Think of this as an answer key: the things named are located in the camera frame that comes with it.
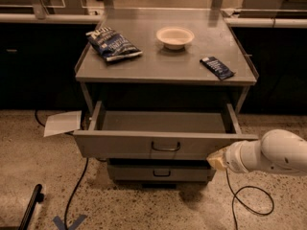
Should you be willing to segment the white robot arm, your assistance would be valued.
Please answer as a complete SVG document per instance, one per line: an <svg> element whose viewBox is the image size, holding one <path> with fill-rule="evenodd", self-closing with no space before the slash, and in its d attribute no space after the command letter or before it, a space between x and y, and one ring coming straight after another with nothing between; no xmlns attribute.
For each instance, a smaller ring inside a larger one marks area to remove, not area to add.
<svg viewBox="0 0 307 230"><path fill-rule="evenodd" d="M307 141L283 129L268 131L259 140L238 141L207 156L216 170L235 173L307 175Z"/></svg>

